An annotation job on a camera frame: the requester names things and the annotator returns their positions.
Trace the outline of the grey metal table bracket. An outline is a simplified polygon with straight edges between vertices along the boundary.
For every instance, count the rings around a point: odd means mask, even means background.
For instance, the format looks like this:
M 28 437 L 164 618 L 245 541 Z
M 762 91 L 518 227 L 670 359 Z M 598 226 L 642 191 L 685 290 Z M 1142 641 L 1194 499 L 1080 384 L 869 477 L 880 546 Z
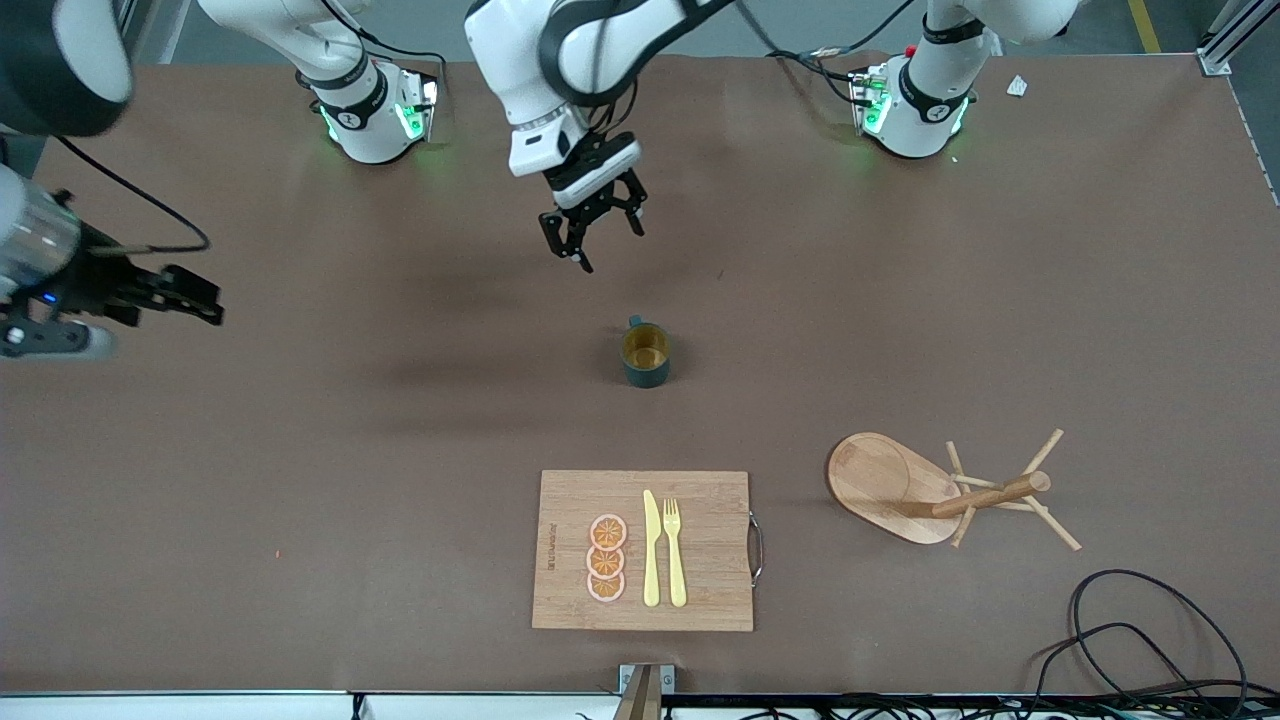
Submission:
M 612 720 L 667 720 L 667 697 L 676 691 L 673 664 L 620 666 L 620 698 Z

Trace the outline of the bamboo cutting board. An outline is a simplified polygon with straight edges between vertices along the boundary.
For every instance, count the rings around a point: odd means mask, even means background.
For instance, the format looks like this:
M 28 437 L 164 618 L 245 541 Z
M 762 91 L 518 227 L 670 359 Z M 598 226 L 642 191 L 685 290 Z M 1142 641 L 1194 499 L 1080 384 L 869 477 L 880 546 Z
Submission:
M 657 543 L 660 603 L 643 602 L 644 489 L 657 507 L 677 498 L 687 605 L 669 598 L 668 539 Z M 745 471 L 545 470 L 541 474 L 532 580 L 536 629 L 585 632 L 737 632 L 754 628 L 756 565 L 749 557 L 750 493 Z M 625 593 L 602 603 L 586 589 L 589 527 L 605 512 L 628 527 Z

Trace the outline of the yellow plastic knife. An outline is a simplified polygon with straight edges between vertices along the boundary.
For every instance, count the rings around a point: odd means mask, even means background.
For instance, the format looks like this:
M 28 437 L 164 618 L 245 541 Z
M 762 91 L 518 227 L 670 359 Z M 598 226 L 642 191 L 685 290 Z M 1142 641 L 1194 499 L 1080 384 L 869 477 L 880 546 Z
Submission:
M 660 603 L 660 578 L 657 559 L 657 543 L 663 533 L 663 523 L 657 498 L 650 489 L 644 489 L 643 503 L 645 514 L 645 570 L 643 585 L 643 602 L 646 607 L 655 607 Z

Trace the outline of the aluminium frame profile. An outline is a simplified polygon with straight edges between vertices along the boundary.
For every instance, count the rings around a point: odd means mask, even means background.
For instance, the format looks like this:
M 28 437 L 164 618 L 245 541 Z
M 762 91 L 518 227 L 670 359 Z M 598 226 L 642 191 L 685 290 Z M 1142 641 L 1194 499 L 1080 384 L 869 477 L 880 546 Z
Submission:
M 1225 0 L 1196 47 L 1206 77 L 1230 76 L 1229 61 L 1280 13 L 1280 0 Z

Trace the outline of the yellow plastic fork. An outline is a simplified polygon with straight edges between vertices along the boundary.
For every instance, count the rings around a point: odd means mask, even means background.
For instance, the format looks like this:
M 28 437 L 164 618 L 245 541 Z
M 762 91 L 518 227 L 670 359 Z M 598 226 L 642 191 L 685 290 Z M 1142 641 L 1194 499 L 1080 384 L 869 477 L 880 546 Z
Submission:
M 664 498 L 662 509 L 662 521 L 668 539 L 669 559 L 669 598 L 671 603 L 682 609 L 687 605 L 689 593 L 684 571 L 684 559 L 680 546 L 680 532 L 682 530 L 682 518 L 677 498 Z

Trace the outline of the dark teal cup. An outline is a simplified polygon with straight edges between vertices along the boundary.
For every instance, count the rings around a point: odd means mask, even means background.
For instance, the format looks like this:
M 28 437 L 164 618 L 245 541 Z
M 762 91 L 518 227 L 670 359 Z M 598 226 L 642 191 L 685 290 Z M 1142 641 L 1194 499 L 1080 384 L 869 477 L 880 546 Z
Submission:
M 620 351 L 627 382 L 641 389 L 664 384 L 669 377 L 671 355 L 668 334 L 640 315 L 631 315 Z

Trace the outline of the white table edge rail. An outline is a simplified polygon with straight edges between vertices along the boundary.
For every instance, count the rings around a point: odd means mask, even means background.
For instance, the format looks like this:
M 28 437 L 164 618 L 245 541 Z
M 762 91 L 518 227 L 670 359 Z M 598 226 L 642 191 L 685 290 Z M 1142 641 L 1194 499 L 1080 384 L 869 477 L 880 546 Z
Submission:
M 93 691 L 0 693 L 0 720 L 614 720 L 589 692 Z M 1280 692 L 993 694 L 682 692 L 655 720 L 1280 720 Z

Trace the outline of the wooden mug tree stand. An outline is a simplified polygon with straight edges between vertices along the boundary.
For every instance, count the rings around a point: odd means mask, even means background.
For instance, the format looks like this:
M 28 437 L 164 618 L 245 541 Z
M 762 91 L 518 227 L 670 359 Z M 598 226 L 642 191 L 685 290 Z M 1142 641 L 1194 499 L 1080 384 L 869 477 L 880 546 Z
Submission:
M 1042 466 L 1064 430 L 1053 430 L 1011 480 L 996 483 L 965 471 L 954 442 L 942 468 L 906 445 L 881 433 L 841 439 L 826 465 L 827 487 L 842 509 L 911 544 L 959 547 L 979 512 L 1029 512 L 1073 552 L 1083 548 L 1038 496 L 1051 487 Z

